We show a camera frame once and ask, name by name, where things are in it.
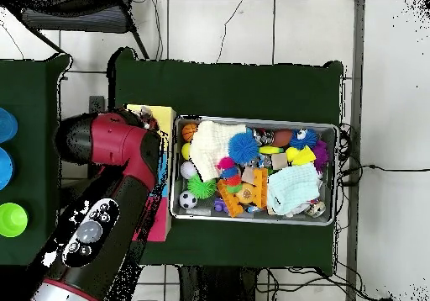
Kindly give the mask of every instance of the white towel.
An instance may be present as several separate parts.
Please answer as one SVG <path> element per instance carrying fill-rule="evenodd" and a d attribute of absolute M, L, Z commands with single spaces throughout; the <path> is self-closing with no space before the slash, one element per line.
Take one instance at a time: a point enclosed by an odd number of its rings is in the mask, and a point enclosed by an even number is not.
<path fill-rule="evenodd" d="M 205 120 L 192 136 L 190 158 L 203 182 L 219 177 L 219 161 L 228 156 L 228 141 L 237 133 L 245 133 L 246 125 L 226 125 Z"/>
<path fill-rule="evenodd" d="M 318 174 L 313 163 L 289 166 L 270 175 L 267 206 L 276 214 L 286 215 L 301 204 L 319 196 Z"/>

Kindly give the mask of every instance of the blue cup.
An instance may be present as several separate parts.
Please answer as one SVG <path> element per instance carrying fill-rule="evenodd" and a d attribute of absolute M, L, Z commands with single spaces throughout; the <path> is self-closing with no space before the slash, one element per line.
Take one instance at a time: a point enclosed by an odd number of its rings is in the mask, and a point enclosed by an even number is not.
<path fill-rule="evenodd" d="M 13 161 L 10 155 L 0 148 L 0 190 L 8 185 L 13 173 Z"/>
<path fill-rule="evenodd" d="M 0 108 L 0 143 L 11 140 L 18 130 L 18 122 L 7 110 Z"/>

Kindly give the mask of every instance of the metal tray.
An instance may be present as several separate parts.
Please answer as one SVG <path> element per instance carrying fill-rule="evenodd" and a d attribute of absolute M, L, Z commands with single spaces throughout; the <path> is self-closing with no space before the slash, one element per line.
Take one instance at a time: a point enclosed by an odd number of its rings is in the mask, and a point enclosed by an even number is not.
<path fill-rule="evenodd" d="M 279 215 L 269 215 L 267 211 L 256 212 L 254 214 L 243 213 L 236 217 L 230 217 L 223 211 L 215 211 L 213 202 L 215 196 L 206 200 L 199 200 L 198 204 L 193 209 L 183 209 L 179 205 L 179 195 L 186 190 L 186 180 L 184 180 L 179 172 L 180 165 L 184 162 L 181 154 L 181 148 L 185 141 L 181 137 L 182 127 L 187 123 L 200 124 L 203 120 L 211 120 L 220 124 L 246 124 L 250 128 L 265 128 L 265 129 L 314 129 L 320 136 L 320 139 L 328 145 L 328 166 L 323 173 L 320 199 L 326 204 L 326 211 L 317 218 L 312 218 L 305 214 L 295 214 L 291 218 Z M 333 222 L 336 212 L 336 175 L 338 173 L 338 143 L 339 129 L 332 124 L 312 124 L 299 122 L 286 122 L 274 120 L 259 120 L 259 119 L 234 119 L 221 117 L 196 117 L 187 115 L 178 115 L 174 123 L 174 139 L 175 143 L 172 146 L 173 153 L 173 171 L 172 171 L 172 186 L 170 189 L 170 212 L 178 219 L 206 219 L 211 221 L 229 221 L 229 222 L 253 222 L 266 224 L 304 224 L 304 225 L 329 225 Z"/>

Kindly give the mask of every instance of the soccer ball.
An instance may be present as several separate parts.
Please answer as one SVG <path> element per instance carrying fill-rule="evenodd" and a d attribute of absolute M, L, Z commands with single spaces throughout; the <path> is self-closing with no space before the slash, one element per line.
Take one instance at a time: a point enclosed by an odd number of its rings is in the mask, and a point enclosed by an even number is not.
<path fill-rule="evenodd" d="M 179 204 L 184 209 L 192 209 L 197 205 L 197 197 L 189 191 L 184 191 L 179 196 Z"/>

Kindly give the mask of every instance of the black chair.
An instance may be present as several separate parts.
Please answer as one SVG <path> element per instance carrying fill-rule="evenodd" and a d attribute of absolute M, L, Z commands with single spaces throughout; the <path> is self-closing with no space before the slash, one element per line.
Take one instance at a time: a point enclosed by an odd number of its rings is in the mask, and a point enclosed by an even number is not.
<path fill-rule="evenodd" d="M 25 28 L 52 49 L 64 52 L 40 30 L 92 31 L 123 34 L 131 32 L 142 55 L 149 59 L 130 14 L 129 0 L 21 0 L 2 2 Z"/>

